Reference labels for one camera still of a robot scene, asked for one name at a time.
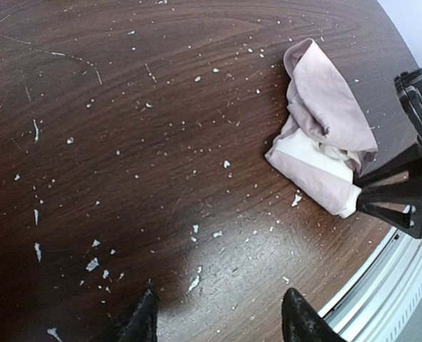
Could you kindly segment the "pink white underwear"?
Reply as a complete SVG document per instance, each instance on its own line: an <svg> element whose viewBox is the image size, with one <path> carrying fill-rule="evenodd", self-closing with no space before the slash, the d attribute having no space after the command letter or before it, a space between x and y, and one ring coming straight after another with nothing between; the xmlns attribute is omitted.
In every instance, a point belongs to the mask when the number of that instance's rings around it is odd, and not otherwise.
<svg viewBox="0 0 422 342"><path fill-rule="evenodd" d="M347 218L361 193L354 175L378 152L375 137L343 75L313 39L288 48L284 67L289 116L265 157L328 213Z"/></svg>

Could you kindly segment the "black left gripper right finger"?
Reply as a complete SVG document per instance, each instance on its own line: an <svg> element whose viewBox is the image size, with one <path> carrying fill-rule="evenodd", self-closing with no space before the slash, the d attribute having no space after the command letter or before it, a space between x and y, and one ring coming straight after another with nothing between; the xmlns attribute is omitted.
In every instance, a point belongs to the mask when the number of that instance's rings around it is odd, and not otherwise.
<svg viewBox="0 0 422 342"><path fill-rule="evenodd" d="M282 335L288 342L345 342L295 288L282 301Z"/></svg>

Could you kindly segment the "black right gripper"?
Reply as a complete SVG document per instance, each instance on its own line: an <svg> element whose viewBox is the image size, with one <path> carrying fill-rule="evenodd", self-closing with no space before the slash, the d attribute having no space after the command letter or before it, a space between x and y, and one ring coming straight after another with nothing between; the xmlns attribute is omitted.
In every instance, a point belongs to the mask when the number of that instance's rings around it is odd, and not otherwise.
<svg viewBox="0 0 422 342"><path fill-rule="evenodd" d="M363 189L357 210L380 219L414 239L422 239L422 68L395 78L402 108L418 143L385 165L356 178Z"/></svg>

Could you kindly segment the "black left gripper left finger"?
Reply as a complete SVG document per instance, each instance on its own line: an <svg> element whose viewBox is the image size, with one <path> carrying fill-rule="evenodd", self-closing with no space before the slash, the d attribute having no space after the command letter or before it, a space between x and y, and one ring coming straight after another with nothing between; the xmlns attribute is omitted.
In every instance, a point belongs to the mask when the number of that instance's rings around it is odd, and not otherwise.
<svg viewBox="0 0 422 342"><path fill-rule="evenodd" d="M157 341L158 296L151 280L146 290L100 334L100 341Z"/></svg>

